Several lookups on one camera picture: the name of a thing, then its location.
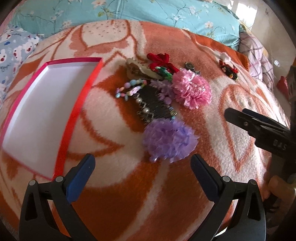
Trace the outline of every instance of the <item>tray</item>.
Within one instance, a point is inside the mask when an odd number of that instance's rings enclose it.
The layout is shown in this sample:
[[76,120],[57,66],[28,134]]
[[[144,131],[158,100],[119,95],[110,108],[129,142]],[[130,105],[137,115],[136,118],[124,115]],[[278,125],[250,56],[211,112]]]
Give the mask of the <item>tray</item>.
[[101,58],[46,62],[8,113],[0,134],[4,151],[44,178],[62,175],[77,118],[102,66]]

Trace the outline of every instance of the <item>blue bead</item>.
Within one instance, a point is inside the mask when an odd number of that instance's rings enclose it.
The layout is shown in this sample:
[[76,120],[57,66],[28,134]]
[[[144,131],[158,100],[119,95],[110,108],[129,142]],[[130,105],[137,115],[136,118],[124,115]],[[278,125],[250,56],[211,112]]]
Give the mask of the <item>blue bead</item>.
[[136,80],[131,80],[130,84],[131,84],[131,86],[135,86],[137,84],[137,81]]

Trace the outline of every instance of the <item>fleece blanket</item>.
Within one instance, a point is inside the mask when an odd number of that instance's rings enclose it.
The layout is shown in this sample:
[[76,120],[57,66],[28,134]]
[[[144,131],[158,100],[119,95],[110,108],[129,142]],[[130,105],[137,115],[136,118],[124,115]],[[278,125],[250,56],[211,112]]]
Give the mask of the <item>fleece blanket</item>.
[[[147,63],[147,53],[168,53],[178,68],[190,61],[208,80],[213,94],[210,105],[198,110],[178,103],[173,106],[177,117],[200,136],[192,154],[201,154],[221,175],[241,182],[255,179],[263,194],[271,160],[271,154],[257,148],[247,132],[224,120],[226,108],[248,108],[289,125],[266,85],[250,77],[247,58],[207,37],[154,23],[108,20],[47,38],[10,86],[0,125],[22,88],[46,61],[88,56],[104,59],[74,128],[64,170],[67,173],[86,153],[96,157],[96,168],[73,206],[98,240],[187,240],[213,205],[192,173],[189,157],[172,164],[148,161],[142,146],[145,126],[136,115],[136,103],[114,97],[116,88],[128,80],[126,59]],[[219,58],[225,55],[230,57],[227,63],[239,70],[237,81],[219,67]],[[0,150],[0,214],[15,229],[31,179],[47,182]],[[58,216],[54,207],[53,214]],[[66,232],[59,219],[57,223]]]

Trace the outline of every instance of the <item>beige floor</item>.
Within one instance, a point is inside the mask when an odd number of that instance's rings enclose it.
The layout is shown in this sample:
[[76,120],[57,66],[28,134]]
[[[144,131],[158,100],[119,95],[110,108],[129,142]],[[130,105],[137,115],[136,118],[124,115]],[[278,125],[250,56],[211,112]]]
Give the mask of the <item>beige floor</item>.
[[[275,82],[280,76],[286,76],[296,56],[296,48],[280,20],[263,0],[214,0],[231,9],[239,19],[262,42],[269,52],[269,60],[273,63]],[[275,96],[279,100],[287,116],[290,116],[288,102],[275,88]]]

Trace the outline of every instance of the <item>teal bed sheet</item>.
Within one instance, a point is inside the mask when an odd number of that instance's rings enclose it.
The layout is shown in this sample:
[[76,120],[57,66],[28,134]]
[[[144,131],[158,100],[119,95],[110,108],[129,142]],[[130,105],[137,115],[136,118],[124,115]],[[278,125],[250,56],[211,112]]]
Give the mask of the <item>teal bed sheet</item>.
[[100,20],[149,21],[212,38],[235,50],[240,24],[227,8],[200,0],[27,0],[11,24],[49,37]]

